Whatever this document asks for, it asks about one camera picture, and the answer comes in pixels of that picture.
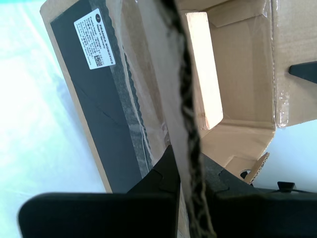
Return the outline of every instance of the white surface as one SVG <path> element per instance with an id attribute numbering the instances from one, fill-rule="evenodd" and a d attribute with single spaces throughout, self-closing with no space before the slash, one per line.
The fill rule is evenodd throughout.
<path id="1" fill-rule="evenodd" d="M 278 189 L 277 182 L 284 181 L 317 192 L 317 120 L 278 129 L 267 152 L 255 187 Z"/>
<path id="2" fill-rule="evenodd" d="M 47 36 L 44 1 L 0 4 L 0 238 L 44 192 L 104 192 Z"/>

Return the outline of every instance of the barcode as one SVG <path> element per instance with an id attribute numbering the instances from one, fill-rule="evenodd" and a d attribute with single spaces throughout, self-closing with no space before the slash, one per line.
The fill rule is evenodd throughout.
<path id="1" fill-rule="evenodd" d="M 95 57 L 97 67 L 103 66 L 103 62 L 101 61 L 101 55 L 94 56 L 94 57 Z"/>

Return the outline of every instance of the black plastic part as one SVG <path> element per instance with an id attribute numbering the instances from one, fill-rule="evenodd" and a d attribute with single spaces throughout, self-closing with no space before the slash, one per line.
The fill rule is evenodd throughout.
<path id="1" fill-rule="evenodd" d="M 175 238 L 180 178 L 171 146 L 127 194 L 52 193 L 19 212 L 24 238 Z"/>
<path id="2" fill-rule="evenodd" d="M 204 159 L 207 202 L 218 238 L 317 237 L 317 194 L 262 192 Z"/>
<path id="3" fill-rule="evenodd" d="M 281 192 L 291 193 L 293 189 L 296 189 L 294 182 L 277 182 L 277 185 Z"/>
<path id="4" fill-rule="evenodd" d="M 317 61 L 292 65 L 288 72 L 293 76 L 317 83 Z"/>

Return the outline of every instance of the black panel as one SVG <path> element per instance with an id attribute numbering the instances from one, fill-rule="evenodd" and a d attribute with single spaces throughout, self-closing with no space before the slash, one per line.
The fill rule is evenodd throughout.
<path id="1" fill-rule="evenodd" d="M 90 70 L 74 22 L 92 11 L 88 0 L 80 0 L 52 23 L 59 49 L 74 84 L 88 127 L 113 192 L 127 192 L 141 180 L 130 130 L 110 67 Z M 113 51 L 118 51 L 114 29 L 105 21 Z M 111 66 L 124 76 L 121 59 Z"/>

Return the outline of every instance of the product label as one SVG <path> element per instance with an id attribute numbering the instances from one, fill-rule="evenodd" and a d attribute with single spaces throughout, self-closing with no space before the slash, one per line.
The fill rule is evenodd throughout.
<path id="1" fill-rule="evenodd" d="M 112 49 L 99 9 L 74 22 L 90 69 L 115 65 Z"/>

